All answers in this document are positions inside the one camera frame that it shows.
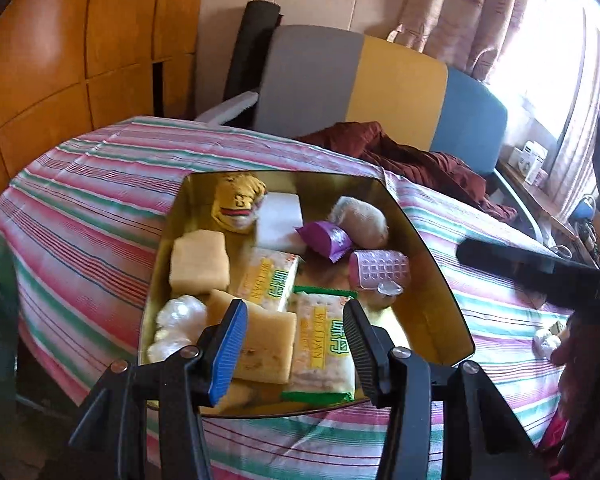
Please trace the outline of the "white foam block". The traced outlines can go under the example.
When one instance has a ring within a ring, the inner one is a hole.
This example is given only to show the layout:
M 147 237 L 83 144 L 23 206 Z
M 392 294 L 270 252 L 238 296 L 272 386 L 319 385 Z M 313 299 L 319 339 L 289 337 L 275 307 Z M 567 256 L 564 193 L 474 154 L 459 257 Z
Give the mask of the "white foam block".
M 302 226 L 299 196 L 268 192 L 259 209 L 254 244 L 264 249 L 302 255 L 306 244 L 297 232 Z

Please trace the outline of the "clear plastic bag ball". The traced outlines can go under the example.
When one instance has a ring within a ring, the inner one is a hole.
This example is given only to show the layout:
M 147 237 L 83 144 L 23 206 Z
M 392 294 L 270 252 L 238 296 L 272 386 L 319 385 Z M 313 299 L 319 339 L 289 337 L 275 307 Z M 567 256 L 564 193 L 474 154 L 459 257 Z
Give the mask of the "clear plastic bag ball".
M 532 338 L 532 350 L 539 359 L 549 360 L 561 344 L 562 340 L 546 328 L 537 330 Z

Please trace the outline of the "white sock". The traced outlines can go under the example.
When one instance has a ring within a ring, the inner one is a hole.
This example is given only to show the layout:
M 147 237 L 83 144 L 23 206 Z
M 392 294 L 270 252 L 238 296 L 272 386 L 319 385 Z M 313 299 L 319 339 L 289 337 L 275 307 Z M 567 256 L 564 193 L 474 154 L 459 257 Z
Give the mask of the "white sock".
M 346 232 L 363 249 L 380 249 L 388 243 L 385 215 L 375 206 L 350 196 L 341 196 L 332 207 L 328 221 Z

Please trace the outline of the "white boxes on desk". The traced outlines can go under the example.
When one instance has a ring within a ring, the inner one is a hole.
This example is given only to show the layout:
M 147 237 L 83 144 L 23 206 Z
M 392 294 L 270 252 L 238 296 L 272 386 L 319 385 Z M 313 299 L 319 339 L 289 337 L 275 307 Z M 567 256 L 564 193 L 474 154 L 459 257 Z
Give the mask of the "white boxes on desk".
M 548 149 L 536 141 L 527 141 L 522 148 L 513 148 L 507 161 L 508 166 L 524 178 L 524 182 L 534 185 L 544 165 Z

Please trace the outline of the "purple candy wrapper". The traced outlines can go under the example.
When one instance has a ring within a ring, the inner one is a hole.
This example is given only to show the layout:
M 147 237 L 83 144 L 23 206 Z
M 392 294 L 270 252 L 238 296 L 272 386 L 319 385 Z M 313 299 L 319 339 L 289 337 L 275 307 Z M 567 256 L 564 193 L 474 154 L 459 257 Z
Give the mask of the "purple candy wrapper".
M 306 246 L 331 263 L 336 263 L 353 248 L 347 232 L 326 220 L 308 222 L 296 232 Z

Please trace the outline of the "black rolled mat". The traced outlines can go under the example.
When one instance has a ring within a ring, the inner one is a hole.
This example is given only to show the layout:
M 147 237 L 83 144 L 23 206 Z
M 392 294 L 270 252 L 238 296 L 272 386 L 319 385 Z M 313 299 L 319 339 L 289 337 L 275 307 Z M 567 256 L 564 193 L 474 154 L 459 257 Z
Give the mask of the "black rolled mat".
M 277 3 L 251 0 L 246 4 L 225 81 L 224 101 L 260 86 L 268 48 L 282 17 Z

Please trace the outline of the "grey yellow blue chair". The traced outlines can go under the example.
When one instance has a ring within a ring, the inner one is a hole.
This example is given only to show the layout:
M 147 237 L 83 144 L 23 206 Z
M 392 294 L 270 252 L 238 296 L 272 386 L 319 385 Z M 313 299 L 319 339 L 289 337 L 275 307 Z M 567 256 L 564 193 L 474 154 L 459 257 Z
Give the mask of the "grey yellow blue chair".
M 417 51 L 348 30 L 280 26 L 266 51 L 261 80 L 200 114 L 223 125 L 253 110 L 250 129 L 301 138 L 337 122 L 379 122 L 399 144 L 453 155 L 514 206 L 514 226 L 542 233 L 496 168 L 507 110 L 484 84 Z

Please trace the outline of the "yellow cartoon sock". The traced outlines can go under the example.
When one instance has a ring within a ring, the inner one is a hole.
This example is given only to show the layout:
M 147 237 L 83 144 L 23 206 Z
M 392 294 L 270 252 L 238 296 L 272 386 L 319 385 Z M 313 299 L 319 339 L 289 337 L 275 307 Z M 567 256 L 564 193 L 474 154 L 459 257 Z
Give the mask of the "yellow cartoon sock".
M 265 183 L 252 174 L 224 174 L 215 188 L 212 218 L 224 230 L 248 234 L 267 192 Z

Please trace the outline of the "pink striped curtain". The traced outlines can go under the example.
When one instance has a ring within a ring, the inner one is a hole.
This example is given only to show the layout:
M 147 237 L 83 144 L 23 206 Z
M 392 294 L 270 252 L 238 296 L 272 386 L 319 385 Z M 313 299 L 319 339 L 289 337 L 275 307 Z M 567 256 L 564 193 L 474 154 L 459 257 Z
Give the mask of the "pink striped curtain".
M 503 153 L 546 148 L 541 188 L 561 216 L 600 195 L 600 0 L 405 0 L 388 39 L 486 85 L 507 113 Z

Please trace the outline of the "dark red blanket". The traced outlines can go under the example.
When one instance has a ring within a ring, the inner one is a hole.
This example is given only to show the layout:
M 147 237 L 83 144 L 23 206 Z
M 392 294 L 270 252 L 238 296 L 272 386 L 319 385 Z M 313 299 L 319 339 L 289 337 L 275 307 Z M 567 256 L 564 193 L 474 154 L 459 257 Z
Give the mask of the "dark red blanket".
M 510 223 L 517 218 L 515 208 L 490 200 L 486 192 L 486 179 L 471 170 L 461 159 L 396 143 L 385 133 L 379 122 L 337 122 L 328 128 L 302 136 L 300 140 L 370 162 L 473 206 L 498 221 Z

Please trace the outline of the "striped pink green tablecloth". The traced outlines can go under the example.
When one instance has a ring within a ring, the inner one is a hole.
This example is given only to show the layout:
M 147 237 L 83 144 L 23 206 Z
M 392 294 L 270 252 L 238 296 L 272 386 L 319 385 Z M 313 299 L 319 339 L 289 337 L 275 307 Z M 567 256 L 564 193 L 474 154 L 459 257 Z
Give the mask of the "striped pink green tablecloth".
M 59 144 L 0 196 L 0 254 L 14 260 L 20 335 L 53 381 L 81 402 L 106 366 L 132 359 L 164 217 L 186 174 L 309 170 L 387 185 L 437 261 L 482 366 L 533 441 L 556 412 L 560 368 L 532 351 L 565 321 L 512 283 L 460 266 L 465 237 L 540 244 L 482 211 L 384 168 L 295 140 L 177 119 L 134 117 Z

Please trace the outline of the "white plastic bag ball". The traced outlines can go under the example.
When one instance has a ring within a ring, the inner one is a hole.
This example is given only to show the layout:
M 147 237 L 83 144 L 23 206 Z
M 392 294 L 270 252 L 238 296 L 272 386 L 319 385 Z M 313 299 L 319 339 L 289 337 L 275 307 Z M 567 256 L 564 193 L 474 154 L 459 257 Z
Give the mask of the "white plastic bag ball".
M 148 361 L 164 361 L 191 346 L 206 326 L 207 307 L 202 301 L 190 295 L 169 300 L 157 314 L 154 341 L 147 349 Z

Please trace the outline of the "gold metal tray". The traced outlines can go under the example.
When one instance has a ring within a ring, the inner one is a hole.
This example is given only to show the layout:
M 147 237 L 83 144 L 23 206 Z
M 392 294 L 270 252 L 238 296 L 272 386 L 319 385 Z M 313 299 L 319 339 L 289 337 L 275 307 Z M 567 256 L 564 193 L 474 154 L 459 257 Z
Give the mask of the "gold metal tray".
M 372 311 L 366 297 L 358 301 L 374 325 L 381 326 L 397 346 L 414 350 L 426 361 L 438 365 L 455 365 L 472 356 L 475 344 L 460 306 L 434 257 L 417 233 L 411 218 L 401 209 L 385 182 L 378 177 L 325 174 L 315 171 L 237 170 L 206 174 L 186 174 L 164 224 L 154 268 L 152 269 L 145 310 L 140 326 L 137 362 L 149 364 L 147 350 L 154 342 L 158 311 L 172 297 L 169 283 L 171 252 L 174 240 L 199 229 L 225 233 L 227 258 L 230 260 L 230 284 L 227 291 L 237 296 L 242 274 L 248 264 L 254 231 L 237 234 L 223 230 L 212 218 L 215 190 L 223 178 L 250 174 L 266 185 L 269 198 L 273 192 L 296 194 L 304 221 L 325 219 L 340 196 L 351 196 L 382 211 L 388 221 L 388 248 L 402 252 L 410 263 L 410 279 L 404 293 L 391 307 Z M 349 287 L 348 257 L 337 263 L 306 252 L 302 256 L 296 283 L 309 287 L 346 289 Z M 362 390 L 352 402 L 321 406 L 283 401 L 283 385 L 266 382 L 242 383 L 257 395 L 243 408 L 229 408 L 220 417 L 272 417 L 312 413 L 359 404 L 366 400 Z

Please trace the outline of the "green yellow cracker pack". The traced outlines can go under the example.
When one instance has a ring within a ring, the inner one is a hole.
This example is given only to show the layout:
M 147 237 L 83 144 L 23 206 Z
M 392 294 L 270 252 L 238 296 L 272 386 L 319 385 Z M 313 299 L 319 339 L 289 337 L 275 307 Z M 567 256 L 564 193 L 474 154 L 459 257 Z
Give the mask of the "green yellow cracker pack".
M 350 290 L 294 286 L 297 328 L 283 400 L 320 408 L 354 400 L 355 367 L 343 307 L 355 297 Z
M 299 263 L 298 255 L 253 247 L 236 295 L 268 311 L 285 311 Z

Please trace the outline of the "wooden wardrobe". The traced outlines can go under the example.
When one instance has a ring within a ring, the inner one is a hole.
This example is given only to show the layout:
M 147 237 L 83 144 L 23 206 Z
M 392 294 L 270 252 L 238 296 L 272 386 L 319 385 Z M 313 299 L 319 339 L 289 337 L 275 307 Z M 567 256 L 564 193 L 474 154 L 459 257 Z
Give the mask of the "wooden wardrobe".
M 61 142 L 194 114 L 201 0 L 12 0 L 0 15 L 0 194 Z

